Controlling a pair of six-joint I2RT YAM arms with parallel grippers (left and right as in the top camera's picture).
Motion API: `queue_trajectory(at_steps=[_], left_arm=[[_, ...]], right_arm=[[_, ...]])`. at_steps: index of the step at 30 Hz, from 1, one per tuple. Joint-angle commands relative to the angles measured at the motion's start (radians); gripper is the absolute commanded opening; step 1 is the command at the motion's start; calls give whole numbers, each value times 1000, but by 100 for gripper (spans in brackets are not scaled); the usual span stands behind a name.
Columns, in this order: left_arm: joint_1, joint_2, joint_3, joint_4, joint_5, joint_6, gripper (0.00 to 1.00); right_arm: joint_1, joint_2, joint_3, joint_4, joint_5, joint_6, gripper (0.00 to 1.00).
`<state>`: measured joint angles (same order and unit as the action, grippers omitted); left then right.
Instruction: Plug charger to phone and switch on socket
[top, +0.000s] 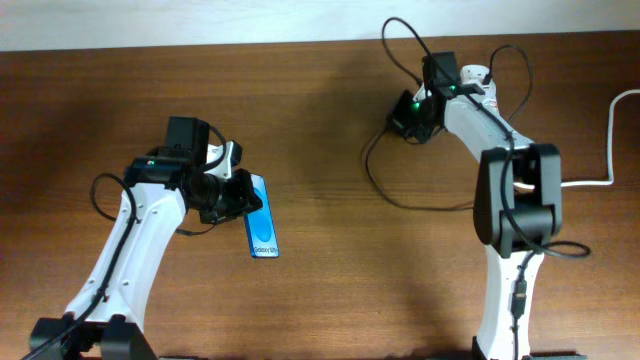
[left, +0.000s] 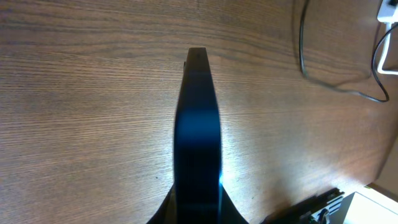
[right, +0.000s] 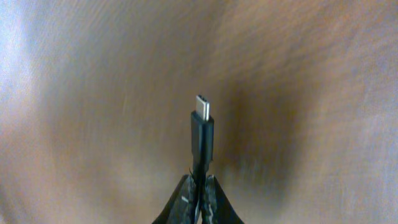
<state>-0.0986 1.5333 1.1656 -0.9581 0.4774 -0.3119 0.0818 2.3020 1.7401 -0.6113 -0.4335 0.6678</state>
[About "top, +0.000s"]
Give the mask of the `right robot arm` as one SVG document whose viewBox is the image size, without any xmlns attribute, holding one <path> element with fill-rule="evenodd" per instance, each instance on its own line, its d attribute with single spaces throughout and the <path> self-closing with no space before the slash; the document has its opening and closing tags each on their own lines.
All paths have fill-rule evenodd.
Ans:
<svg viewBox="0 0 640 360">
<path fill-rule="evenodd" d="M 489 68 L 457 66 L 452 52 L 422 59 L 416 93 L 404 92 L 388 117 L 403 137 L 427 142 L 443 129 L 479 163 L 473 222 L 487 258 L 484 314 L 474 359 L 527 359 L 534 284 L 562 227 L 561 157 L 519 134 L 497 106 Z"/>
</svg>

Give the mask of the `blue Samsung Galaxy smartphone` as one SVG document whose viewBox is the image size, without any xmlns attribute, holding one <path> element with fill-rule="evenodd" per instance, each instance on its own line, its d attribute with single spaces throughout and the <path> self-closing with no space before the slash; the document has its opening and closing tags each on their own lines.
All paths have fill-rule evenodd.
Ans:
<svg viewBox="0 0 640 360">
<path fill-rule="evenodd" d="M 280 255 L 269 196 L 264 178 L 251 175 L 255 194 L 262 202 L 259 210 L 244 217 L 251 256 L 259 259 L 278 258 Z"/>
</svg>

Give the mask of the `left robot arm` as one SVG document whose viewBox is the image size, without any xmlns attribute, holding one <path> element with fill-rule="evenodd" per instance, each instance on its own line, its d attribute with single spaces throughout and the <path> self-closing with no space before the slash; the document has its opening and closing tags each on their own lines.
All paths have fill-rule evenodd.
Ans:
<svg viewBox="0 0 640 360">
<path fill-rule="evenodd" d="M 191 210 L 213 229 L 243 218 L 253 256 L 277 255 L 262 176 L 239 168 L 241 146 L 195 117 L 172 116 L 163 145 L 135 158 L 122 177 L 121 204 L 88 280 L 59 318 L 41 318 L 30 359 L 80 359 L 98 347 L 103 359 L 153 359 L 144 335 L 150 291 L 169 241 L 185 231 Z"/>
</svg>

